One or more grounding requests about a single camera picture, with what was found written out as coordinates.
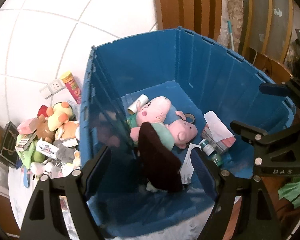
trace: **wall socket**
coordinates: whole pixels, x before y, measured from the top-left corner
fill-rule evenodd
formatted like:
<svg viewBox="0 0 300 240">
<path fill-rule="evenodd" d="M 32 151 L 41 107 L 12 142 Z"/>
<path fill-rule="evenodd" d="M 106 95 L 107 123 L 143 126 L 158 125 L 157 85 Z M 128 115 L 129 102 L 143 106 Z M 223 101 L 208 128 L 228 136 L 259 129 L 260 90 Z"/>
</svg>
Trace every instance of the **wall socket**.
<svg viewBox="0 0 300 240">
<path fill-rule="evenodd" d="M 57 78 L 54 81 L 50 82 L 48 85 L 45 85 L 39 91 L 45 99 L 48 99 L 52 95 L 54 95 L 54 94 L 58 93 L 59 91 L 63 90 L 64 88 L 65 88 L 64 83 L 60 79 Z"/>
</svg>

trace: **storage bin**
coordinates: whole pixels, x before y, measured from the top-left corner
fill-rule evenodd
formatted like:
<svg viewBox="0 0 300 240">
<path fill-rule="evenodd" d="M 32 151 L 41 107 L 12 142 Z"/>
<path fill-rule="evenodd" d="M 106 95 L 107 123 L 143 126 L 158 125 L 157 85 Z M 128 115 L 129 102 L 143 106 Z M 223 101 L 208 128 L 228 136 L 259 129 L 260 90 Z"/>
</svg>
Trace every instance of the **storage bin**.
<svg viewBox="0 0 300 240">
<path fill-rule="evenodd" d="M 82 164 L 103 145 L 111 147 L 111 163 L 96 192 L 93 179 L 88 201 L 95 222 L 107 237 L 134 237 L 163 230 L 211 207 L 194 173 L 182 192 L 145 190 L 138 158 L 125 122 L 127 107 L 141 94 L 165 96 L 177 110 L 195 116 L 198 144 L 212 110 L 230 129 L 238 120 L 269 133 L 291 125 L 295 106 L 289 98 L 263 95 L 262 82 L 273 82 L 232 50 L 183 29 L 144 33 L 92 48 L 81 105 Z M 183 162 L 185 150 L 173 148 Z M 253 147 L 236 136 L 224 168 L 238 177 L 252 175 Z"/>
</svg>

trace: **red object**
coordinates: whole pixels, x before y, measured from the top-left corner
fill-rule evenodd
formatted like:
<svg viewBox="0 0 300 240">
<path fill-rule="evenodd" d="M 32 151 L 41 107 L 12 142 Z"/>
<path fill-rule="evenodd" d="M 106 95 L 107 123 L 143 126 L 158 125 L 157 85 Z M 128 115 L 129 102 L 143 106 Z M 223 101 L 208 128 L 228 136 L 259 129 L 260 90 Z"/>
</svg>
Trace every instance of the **red object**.
<svg viewBox="0 0 300 240">
<path fill-rule="evenodd" d="M 47 109 L 48 109 L 47 106 L 42 105 L 42 106 L 40 107 L 40 109 L 39 109 L 38 117 L 40 116 L 40 114 L 43 114 L 44 117 L 48 117 L 48 115 L 47 115 Z"/>
</svg>

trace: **dark brown plush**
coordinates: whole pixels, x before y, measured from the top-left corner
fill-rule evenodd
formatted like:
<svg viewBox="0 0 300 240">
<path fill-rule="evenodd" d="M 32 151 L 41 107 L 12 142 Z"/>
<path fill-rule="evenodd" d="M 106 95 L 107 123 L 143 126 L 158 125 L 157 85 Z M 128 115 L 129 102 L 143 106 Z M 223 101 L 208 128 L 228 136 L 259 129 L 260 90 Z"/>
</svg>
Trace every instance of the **dark brown plush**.
<svg viewBox="0 0 300 240">
<path fill-rule="evenodd" d="M 138 141 L 144 175 L 151 184 L 169 192 L 181 191 L 181 161 L 161 143 L 149 122 L 141 125 Z"/>
</svg>

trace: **green plush toy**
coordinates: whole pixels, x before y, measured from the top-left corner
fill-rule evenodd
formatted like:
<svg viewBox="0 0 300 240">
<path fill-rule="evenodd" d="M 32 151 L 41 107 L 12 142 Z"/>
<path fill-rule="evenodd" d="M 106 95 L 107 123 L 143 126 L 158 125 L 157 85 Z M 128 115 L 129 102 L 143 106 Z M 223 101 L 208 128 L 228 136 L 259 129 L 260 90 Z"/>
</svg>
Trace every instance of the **green plush toy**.
<svg viewBox="0 0 300 240">
<path fill-rule="evenodd" d="M 17 137 L 17 144 L 19 143 L 21 138 L 22 138 L 22 135 L 19 134 Z M 23 165 L 28 170 L 30 169 L 31 163 L 33 163 L 33 162 L 42 163 L 46 159 L 45 155 L 43 155 L 42 153 L 40 153 L 36 150 L 37 142 L 38 142 L 37 140 L 33 140 L 32 143 L 29 145 L 28 149 L 24 152 L 17 151 Z"/>
</svg>

